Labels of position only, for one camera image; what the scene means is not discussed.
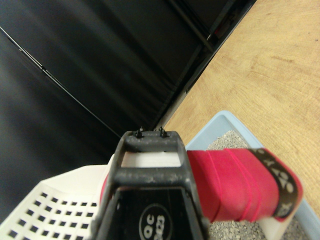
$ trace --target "logo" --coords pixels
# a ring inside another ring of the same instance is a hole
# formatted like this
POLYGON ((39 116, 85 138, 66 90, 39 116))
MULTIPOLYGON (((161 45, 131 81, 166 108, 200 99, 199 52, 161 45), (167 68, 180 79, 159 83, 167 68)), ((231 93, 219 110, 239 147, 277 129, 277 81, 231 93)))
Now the logo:
POLYGON ((141 240, 170 240, 172 228, 171 217, 164 206, 154 203, 143 210, 139 220, 141 240))

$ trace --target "black fabric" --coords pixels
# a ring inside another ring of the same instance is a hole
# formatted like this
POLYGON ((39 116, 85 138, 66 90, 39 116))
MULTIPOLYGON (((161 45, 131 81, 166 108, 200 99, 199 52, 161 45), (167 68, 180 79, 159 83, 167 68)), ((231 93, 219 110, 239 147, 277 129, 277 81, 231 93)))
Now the black fabric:
POLYGON ((0 25, 120 136, 154 127, 201 49, 166 1, 0 2, 0 25))
POLYGON ((39 181, 106 164, 118 141, 0 33, 0 222, 39 181))

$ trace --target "white surface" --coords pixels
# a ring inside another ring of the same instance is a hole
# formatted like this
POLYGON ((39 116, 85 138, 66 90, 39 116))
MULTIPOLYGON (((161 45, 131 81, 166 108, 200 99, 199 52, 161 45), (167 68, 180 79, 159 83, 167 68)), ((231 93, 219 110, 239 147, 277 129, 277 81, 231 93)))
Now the white surface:
POLYGON ((0 225, 0 240, 85 239, 110 165, 84 166, 41 181, 0 225))
POLYGON ((177 152, 126 152, 123 168, 179 168, 181 166, 177 152))

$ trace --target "blue tray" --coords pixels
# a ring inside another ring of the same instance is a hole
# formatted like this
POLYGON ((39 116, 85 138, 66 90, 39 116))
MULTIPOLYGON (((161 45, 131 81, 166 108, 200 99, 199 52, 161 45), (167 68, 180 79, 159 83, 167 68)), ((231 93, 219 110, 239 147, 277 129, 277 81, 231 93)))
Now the blue tray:
MULTIPOLYGON (((231 112, 220 111, 198 132, 185 148, 187 150, 206 150, 213 141, 230 130, 234 130, 242 136, 250 148, 264 147, 231 112)), ((305 199, 302 200, 295 216, 310 240, 320 239, 320 220, 305 199)))

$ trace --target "gray gravel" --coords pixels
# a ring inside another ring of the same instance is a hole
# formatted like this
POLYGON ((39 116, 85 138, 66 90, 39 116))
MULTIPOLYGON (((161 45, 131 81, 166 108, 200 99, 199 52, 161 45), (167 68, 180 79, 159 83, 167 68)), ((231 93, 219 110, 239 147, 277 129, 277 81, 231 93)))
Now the gray gravel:
MULTIPOLYGON (((248 148, 247 143, 231 130, 218 137, 208 146, 208 150, 225 148, 248 148)), ((222 221, 210 226, 210 237, 215 240, 265 240, 265 235, 256 222, 222 221)), ((309 240, 298 220, 294 217, 281 240, 309 240)))

